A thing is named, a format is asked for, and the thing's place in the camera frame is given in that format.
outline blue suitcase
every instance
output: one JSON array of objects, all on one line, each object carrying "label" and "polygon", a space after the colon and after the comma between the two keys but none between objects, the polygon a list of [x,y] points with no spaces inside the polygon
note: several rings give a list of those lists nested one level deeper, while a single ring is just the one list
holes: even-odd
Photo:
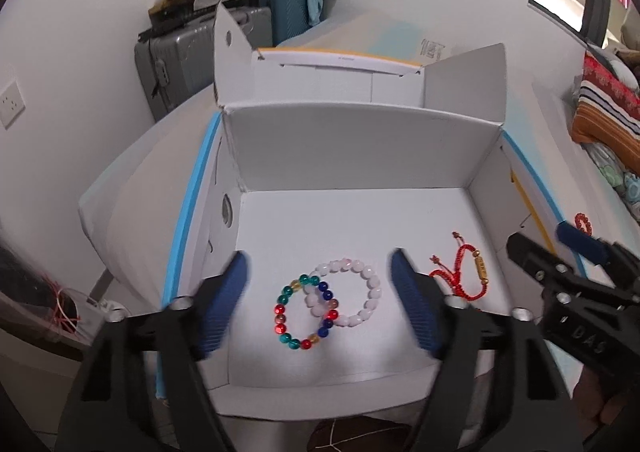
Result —
[{"label": "blue suitcase", "polygon": [[260,7],[271,9],[273,45],[302,35],[310,29],[306,0],[258,0]]}]

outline suitcase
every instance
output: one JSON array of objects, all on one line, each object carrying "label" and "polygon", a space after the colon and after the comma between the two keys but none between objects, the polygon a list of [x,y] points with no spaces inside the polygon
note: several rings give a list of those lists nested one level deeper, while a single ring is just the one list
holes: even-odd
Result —
[{"label": "suitcase", "polygon": [[[271,10],[230,10],[253,48],[273,47]],[[134,58],[146,101],[156,122],[213,83],[215,13],[159,38],[138,42]]]},{"label": "suitcase", "polygon": [[306,0],[257,0],[255,5],[271,9],[275,46],[310,29]]}]

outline metal screw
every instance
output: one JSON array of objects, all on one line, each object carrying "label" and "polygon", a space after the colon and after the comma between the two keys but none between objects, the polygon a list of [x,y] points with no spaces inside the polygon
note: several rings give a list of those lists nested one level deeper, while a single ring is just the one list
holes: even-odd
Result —
[{"label": "metal screw", "polygon": [[127,317],[127,312],[124,309],[112,309],[107,313],[106,320],[112,322],[122,322]]},{"label": "metal screw", "polygon": [[516,307],[511,310],[511,316],[522,322],[530,322],[533,320],[533,313],[524,307]]},{"label": "metal screw", "polygon": [[565,292],[558,293],[556,298],[560,304],[569,304],[569,302],[571,302],[571,297]]},{"label": "metal screw", "polygon": [[169,308],[173,311],[182,311],[183,309],[189,309],[191,306],[193,306],[191,297],[178,297],[169,304]]},{"label": "metal screw", "polygon": [[455,308],[455,309],[466,309],[469,306],[469,302],[467,302],[462,297],[456,297],[454,295],[449,295],[445,297],[444,302],[447,306]]}]

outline gray suitcase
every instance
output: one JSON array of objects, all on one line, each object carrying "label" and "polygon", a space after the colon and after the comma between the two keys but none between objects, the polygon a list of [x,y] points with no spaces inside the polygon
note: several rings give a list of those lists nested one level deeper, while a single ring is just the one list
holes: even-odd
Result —
[{"label": "gray suitcase", "polygon": [[[273,47],[271,10],[230,11],[252,47]],[[136,44],[134,56],[146,101],[156,121],[213,83],[215,14],[188,22],[159,38]]]}]

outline red string bracelet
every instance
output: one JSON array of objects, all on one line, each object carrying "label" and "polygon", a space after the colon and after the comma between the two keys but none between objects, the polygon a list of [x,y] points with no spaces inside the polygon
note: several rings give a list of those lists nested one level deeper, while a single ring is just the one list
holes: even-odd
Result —
[{"label": "red string bracelet", "polygon": [[[441,269],[436,269],[430,273],[431,277],[443,278],[445,282],[451,288],[453,295],[457,297],[462,297],[469,302],[473,302],[474,300],[478,300],[482,298],[486,294],[487,286],[489,285],[489,279],[486,274],[486,266],[484,265],[484,260],[480,256],[480,252],[471,244],[467,244],[465,239],[462,236],[454,231],[453,237],[458,241],[460,247],[458,248],[458,252],[456,254],[456,263],[454,265],[453,271],[451,271],[448,267],[446,267],[440,259],[434,255],[431,257],[431,262],[440,266]],[[462,284],[460,284],[460,278],[462,275],[462,270],[460,270],[460,266],[462,265],[462,258],[465,256],[465,252],[470,251],[476,260],[476,268],[478,269],[478,278],[480,279],[480,284],[482,284],[482,290],[476,296],[469,295],[463,288]]]},{"label": "red string bracelet", "polygon": [[575,227],[581,232],[586,233],[589,237],[593,235],[593,228],[591,228],[589,218],[584,213],[576,213],[574,223]]}]

